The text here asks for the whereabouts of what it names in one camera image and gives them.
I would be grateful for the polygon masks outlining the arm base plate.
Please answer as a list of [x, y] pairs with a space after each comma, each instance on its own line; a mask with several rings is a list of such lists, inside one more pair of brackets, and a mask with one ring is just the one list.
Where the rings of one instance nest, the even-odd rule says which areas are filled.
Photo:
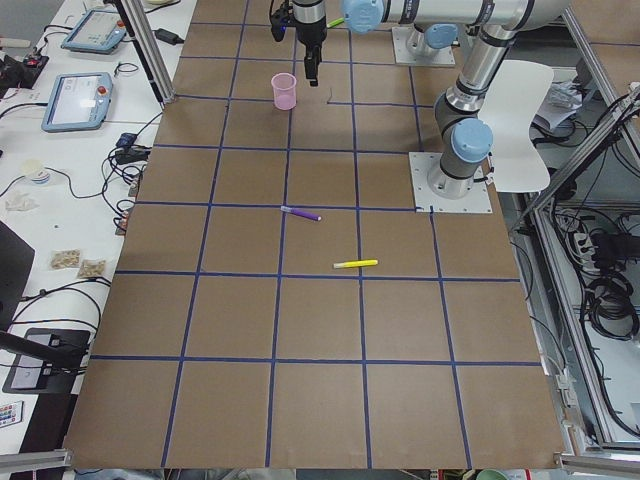
[[491, 214], [485, 175], [480, 165], [474, 176], [458, 180], [441, 170], [439, 152], [410, 152], [409, 169], [414, 210], [421, 213]]
[[395, 62], [408, 66], [453, 67], [452, 45], [457, 38], [458, 27], [451, 23], [393, 27]]

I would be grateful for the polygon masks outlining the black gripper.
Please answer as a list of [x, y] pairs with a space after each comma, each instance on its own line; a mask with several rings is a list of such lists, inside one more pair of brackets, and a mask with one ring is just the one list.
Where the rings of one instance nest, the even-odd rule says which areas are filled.
[[327, 35], [325, 1], [293, 0], [292, 6], [298, 40], [306, 47], [305, 78], [310, 80], [312, 87], [317, 87], [319, 65], [322, 62], [321, 46]]

